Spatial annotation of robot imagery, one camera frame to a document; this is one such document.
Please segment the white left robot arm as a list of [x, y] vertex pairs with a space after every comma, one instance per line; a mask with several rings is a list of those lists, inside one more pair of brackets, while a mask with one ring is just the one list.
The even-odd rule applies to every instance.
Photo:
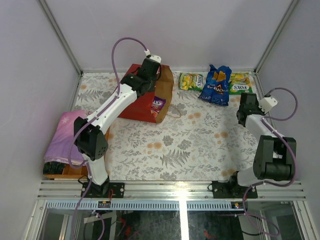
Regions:
[[137, 71], [128, 73], [119, 82], [116, 91], [92, 114], [85, 119], [74, 121], [74, 144], [84, 157], [89, 178], [94, 183], [92, 191], [98, 197], [105, 197], [110, 190], [106, 182], [105, 153], [108, 142], [105, 134], [114, 120], [139, 97], [155, 89], [161, 57], [147, 56]]

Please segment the blue Doritos chip bag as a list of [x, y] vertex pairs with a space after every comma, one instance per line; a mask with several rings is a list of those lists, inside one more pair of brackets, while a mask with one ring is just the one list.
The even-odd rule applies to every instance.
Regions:
[[229, 81], [232, 70], [225, 65], [216, 68], [209, 65], [205, 85], [199, 95], [199, 99], [219, 106], [229, 105]]

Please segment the red paper bag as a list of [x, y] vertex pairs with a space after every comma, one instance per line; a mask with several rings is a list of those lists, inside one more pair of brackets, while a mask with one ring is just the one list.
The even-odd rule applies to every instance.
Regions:
[[[147, 92], [130, 104], [120, 115], [120, 118], [143, 121], [149, 123], [161, 123], [169, 110], [173, 98], [174, 77], [168, 65], [161, 66], [161, 77], [156, 81], [155, 91]], [[164, 107], [157, 116], [151, 113], [151, 106], [155, 97], [165, 100]]]

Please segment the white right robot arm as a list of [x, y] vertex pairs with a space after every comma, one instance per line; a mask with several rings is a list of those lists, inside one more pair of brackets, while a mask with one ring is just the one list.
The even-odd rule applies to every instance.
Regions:
[[237, 180], [228, 184], [228, 192], [233, 197], [240, 197], [246, 187], [258, 183], [286, 187], [294, 181], [297, 142], [267, 122], [266, 114], [277, 104], [278, 100], [272, 95], [260, 100], [255, 93], [243, 92], [240, 96], [238, 123], [258, 140], [258, 145], [252, 167], [239, 171]]

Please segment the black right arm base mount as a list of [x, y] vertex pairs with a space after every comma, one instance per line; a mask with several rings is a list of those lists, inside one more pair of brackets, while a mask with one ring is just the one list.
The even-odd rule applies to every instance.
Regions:
[[228, 181], [212, 181], [207, 186], [214, 199], [242, 199], [246, 189], [247, 187], [238, 184], [235, 174]]

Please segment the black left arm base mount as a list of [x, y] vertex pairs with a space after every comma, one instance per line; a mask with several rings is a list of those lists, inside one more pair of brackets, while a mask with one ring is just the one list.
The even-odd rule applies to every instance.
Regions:
[[106, 181], [102, 185], [92, 183], [88, 188], [89, 183], [82, 183], [81, 196], [85, 198], [123, 198], [125, 193], [125, 183]]

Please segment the purple Fox's berries candy bag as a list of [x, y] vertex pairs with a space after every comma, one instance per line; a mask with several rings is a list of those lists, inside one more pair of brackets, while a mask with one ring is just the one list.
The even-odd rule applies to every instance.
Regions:
[[157, 117], [159, 112], [162, 110], [162, 108], [165, 106], [166, 100], [162, 99], [160, 97], [155, 96], [150, 108], [150, 112], [153, 115], [154, 118]]

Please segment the green Fox's spring tea candy bag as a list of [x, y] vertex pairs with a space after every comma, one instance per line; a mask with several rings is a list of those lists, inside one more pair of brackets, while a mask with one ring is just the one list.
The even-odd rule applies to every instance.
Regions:
[[252, 93], [249, 72], [234, 72], [229, 79], [229, 94], [241, 95], [242, 93]]

